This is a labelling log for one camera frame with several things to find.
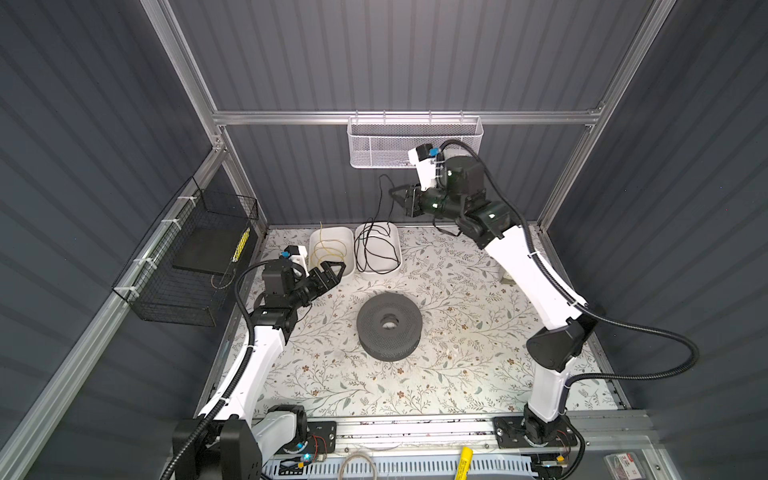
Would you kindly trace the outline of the grey perforated cable spool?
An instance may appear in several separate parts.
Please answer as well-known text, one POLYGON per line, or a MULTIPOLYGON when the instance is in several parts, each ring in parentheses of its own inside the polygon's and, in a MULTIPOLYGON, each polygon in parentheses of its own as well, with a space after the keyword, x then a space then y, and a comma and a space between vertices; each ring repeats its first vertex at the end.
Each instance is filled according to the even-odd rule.
POLYGON ((376 360, 396 362, 418 347, 423 330, 419 307, 405 295, 381 293, 361 307, 356 321, 363 350, 376 360))

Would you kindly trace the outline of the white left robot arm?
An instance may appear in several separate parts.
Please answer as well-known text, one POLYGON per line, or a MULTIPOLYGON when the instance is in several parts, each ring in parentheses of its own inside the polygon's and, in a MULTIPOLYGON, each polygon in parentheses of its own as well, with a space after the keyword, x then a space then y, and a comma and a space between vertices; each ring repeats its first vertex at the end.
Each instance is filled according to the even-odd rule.
POLYGON ((249 310, 236 298, 248 328, 225 384, 197 416, 177 424, 172 438, 172 457, 164 479, 261 479, 263 465, 282 447, 307 440, 306 412, 299 406, 279 405, 260 422, 254 422, 258 397, 273 363, 284 351, 299 321, 298 311, 336 287, 346 265, 324 261, 307 270, 296 249, 277 258, 259 261, 246 274, 261 270, 265 290, 263 304, 249 310))

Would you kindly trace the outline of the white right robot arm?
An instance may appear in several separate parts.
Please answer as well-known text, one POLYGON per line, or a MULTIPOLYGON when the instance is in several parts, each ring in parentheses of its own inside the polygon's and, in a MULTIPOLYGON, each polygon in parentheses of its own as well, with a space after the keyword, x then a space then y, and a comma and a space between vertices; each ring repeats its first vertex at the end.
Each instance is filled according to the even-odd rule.
POLYGON ((545 446, 570 430, 566 403, 571 387, 586 380, 616 380, 616 373, 576 374, 573 365, 598 323, 658 336, 685 346, 689 356, 661 372, 627 374, 627 381, 671 378, 690 370, 700 358, 687 337, 653 327, 608 318, 590 309, 535 248, 522 211, 501 192, 478 153, 458 139, 440 146, 418 145, 407 153, 419 181, 394 187, 393 201, 411 217, 429 215, 455 223, 458 232, 496 261, 526 295, 543 323, 526 342, 535 363, 531 396, 521 427, 533 446, 545 446))

